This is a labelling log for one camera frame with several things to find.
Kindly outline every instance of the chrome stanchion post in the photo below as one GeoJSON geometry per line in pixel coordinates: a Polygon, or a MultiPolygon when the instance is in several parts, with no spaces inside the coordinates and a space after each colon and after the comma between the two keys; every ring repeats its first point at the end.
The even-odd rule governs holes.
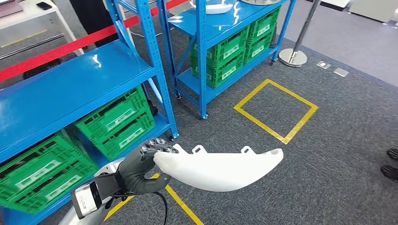
{"type": "Polygon", "coordinates": [[[321,0],[314,0],[314,3],[312,4],[311,10],[308,13],[308,17],[306,22],[304,23],[303,29],[301,29],[300,35],[298,36],[297,42],[294,45],[294,48],[287,48],[282,50],[279,53],[279,60],[291,67],[300,67],[304,65],[307,62],[307,56],[304,54],[304,52],[299,51],[299,48],[301,47],[301,43],[303,42],[304,36],[306,35],[306,32],[308,30],[308,27],[310,26],[312,17],[315,13],[316,8],[318,5],[321,3],[321,0]]]}

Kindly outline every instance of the black trousers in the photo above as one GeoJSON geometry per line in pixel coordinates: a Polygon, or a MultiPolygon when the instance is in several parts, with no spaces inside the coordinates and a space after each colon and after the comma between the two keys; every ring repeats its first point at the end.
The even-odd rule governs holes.
{"type": "MultiPolygon", "coordinates": [[[[75,10],[77,17],[88,34],[92,34],[100,29],[113,25],[109,12],[105,8],[102,0],[69,0],[75,10]]],[[[118,39],[117,34],[113,34],[102,40],[95,42],[97,47],[105,45],[118,39]]]]}

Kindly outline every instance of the blue metal shelf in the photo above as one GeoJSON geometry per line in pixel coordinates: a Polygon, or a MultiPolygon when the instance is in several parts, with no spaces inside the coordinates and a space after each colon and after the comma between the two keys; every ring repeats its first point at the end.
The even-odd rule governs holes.
{"type": "Polygon", "coordinates": [[[287,1],[288,0],[281,0],[278,3],[267,6],[257,6],[238,0],[230,11],[222,14],[206,14],[206,1],[196,1],[196,9],[188,9],[187,11],[168,19],[164,0],[157,0],[168,67],[170,69],[170,74],[172,74],[171,84],[174,95],[179,97],[182,94],[187,97],[196,106],[198,106],[201,118],[206,119],[208,102],[239,80],[269,55],[272,55],[273,62],[276,61],[296,0],[290,0],[289,9],[287,10],[275,49],[264,52],[261,56],[257,57],[256,60],[252,60],[249,64],[244,65],[240,71],[236,72],[231,78],[226,80],[216,89],[212,89],[206,84],[207,49],[225,40],[235,32],[238,32],[262,16],[272,12],[287,1]],[[178,30],[192,37],[187,50],[183,54],[181,61],[177,66],[174,62],[173,49],[171,46],[169,32],[170,26],[176,27],[178,30]],[[179,74],[179,70],[181,69],[183,62],[188,58],[189,51],[194,42],[198,45],[199,78],[193,77],[190,69],[179,74]],[[186,91],[184,91],[179,86],[179,83],[183,83],[193,90],[198,95],[199,100],[196,100],[196,98],[190,96],[186,91]]]}
{"type": "MultiPolygon", "coordinates": [[[[206,103],[209,103],[216,96],[218,96],[223,91],[225,91],[229,86],[233,85],[237,80],[242,78],[247,72],[252,70],[254,67],[256,67],[261,62],[263,62],[266,58],[268,58],[268,56],[273,54],[276,50],[277,50],[277,48],[269,48],[265,52],[261,53],[258,57],[251,60],[248,64],[243,65],[240,70],[238,70],[234,75],[229,77],[225,82],[223,82],[217,88],[213,89],[209,86],[206,86],[206,103]]],[[[197,77],[194,77],[192,75],[192,68],[189,68],[189,69],[185,70],[184,72],[182,72],[180,75],[178,75],[177,80],[181,81],[183,84],[185,84],[187,87],[189,87],[196,94],[199,94],[200,80],[197,77]]]]}
{"type": "MultiPolygon", "coordinates": [[[[130,152],[131,149],[137,147],[140,143],[145,141],[151,137],[158,137],[168,129],[170,129],[170,124],[167,123],[166,118],[162,114],[158,114],[154,116],[155,119],[155,127],[152,128],[148,133],[142,136],[139,140],[134,142],[126,151],[118,156],[118,158],[124,157],[127,153],[130,152]]],[[[109,163],[100,151],[98,151],[94,145],[82,134],[79,134],[78,137],[82,141],[83,145],[87,149],[87,152],[93,158],[93,160],[100,166],[103,166],[109,163]]],[[[47,209],[43,210],[39,214],[33,215],[29,213],[20,212],[17,210],[11,210],[7,208],[1,207],[1,215],[3,217],[4,224],[7,225],[36,225],[44,218],[48,217],[55,211],[57,211],[60,207],[70,201],[70,194],[64,195],[60,200],[50,205],[47,209]]]]}
{"type": "MultiPolygon", "coordinates": [[[[173,138],[179,136],[147,1],[136,0],[135,6],[125,0],[106,2],[118,40],[0,90],[0,163],[142,82],[153,83],[152,77],[156,78],[157,86],[151,87],[165,114],[156,115],[155,127],[120,157],[144,140],[158,137],[167,130],[173,138]],[[140,58],[129,39],[118,3],[139,15],[150,65],[140,58]]],[[[109,162],[87,139],[83,143],[99,166],[109,162]]],[[[66,194],[36,215],[0,207],[3,224],[36,225],[69,200],[66,194]]]]}
{"type": "Polygon", "coordinates": [[[154,75],[152,67],[116,40],[3,89],[0,162],[154,75]]]}
{"type": "MultiPolygon", "coordinates": [[[[223,14],[206,15],[206,48],[228,38],[235,32],[240,31],[245,26],[251,24],[258,18],[266,15],[277,7],[281,6],[287,0],[268,6],[256,6],[237,1],[234,7],[223,14]]],[[[196,10],[188,9],[168,19],[171,26],[192,37],[196,34],[196,10]]]]}

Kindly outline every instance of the black cable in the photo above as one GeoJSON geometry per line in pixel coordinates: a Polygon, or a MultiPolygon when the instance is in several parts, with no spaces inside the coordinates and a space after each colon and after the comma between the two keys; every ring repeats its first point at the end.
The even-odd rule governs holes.
{"type": "Polygon", "coordinates": [[[118,195],[118,194],[114,194],[111,195],[111,197],[115,197],[115,198],[122,198],[122,197],[130,197],[130,196],[135,196],[136,194],[131,193],[131,194],[123,194],[123,195],[118,195]]]}
{"type": "Polygon", "coordinates": [[[164,223],[163,225],[167,225],[167,220],[168,220],[168,206],[167,206],[167,201],[166,198],[159,192],[154,192],[153,194],[158,195],[160,198],[162,198],[163,203],[164,203],[164,210],[165,210],[165,215],[164,215],[164,223]]]}
{"type": "MultiPolygon", "coordinates": [[[[163,223],[163,225],[167,225],[167,222],[168,222],[168,206],[167,206],[166,198],[165,198],[161,193],[159,193],[159,192],[153,192],[153,194],[158,195],[158,196],[163,200],[163,203],[164,203],[164,210],[165,210],[164,223],[163,223]]],[[[123,197],[135,196],[135,194],[134,194],[134,193],[123,194],[123,195],[115,194],[115,195],[111,195],[111,196],[112,196],[112,197],[115,197],[115,198],[123,198],[123,197]]]]}

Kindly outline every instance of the yellow tape square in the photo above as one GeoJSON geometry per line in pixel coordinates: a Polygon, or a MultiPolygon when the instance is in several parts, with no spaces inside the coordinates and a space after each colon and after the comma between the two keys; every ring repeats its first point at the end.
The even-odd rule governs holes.
{"type": "Polygon", "coordinates": [[[285,87],[273,82],[270,79],[264,80],[259,86],[257,86],[252,92],[250,92],[246,97],[244,97],[236,106],[234,106],[234,109],[238,112],[240,112],[242,115],[244,115],[246,118],[249,120],[253,121],[255,124],[259,125],[261,128],[263,128],[265,131],[270,133],[272,136],[277,138],[279,141],[281,141],[284,144],[288,144],[290,140],[297,134],[297,132],[304,126],[304,124],[310,119],[310,117],[314,114],[314,112],[318,109],[318,107],[304,99],[303,97],[299,96],[298,94],[286,89],[285,87]],[[281,136],[277,132],[275,132],[273,129],[262,123],[260,120],[256,119],[252,115],[250,115],[248,112],[242,109],[242,106],[249,101],[255,94],[257,94],[265,85],[271,84],[275,86],[276,88],[288,93],[289,95],[295,97],[296,99],[300,100],[301,102],[307,104],[311,108],[307,111],[307,113],[300,119],[300,121],[293,127],[293,129],[286,135],[286,137],[281,136]]]}

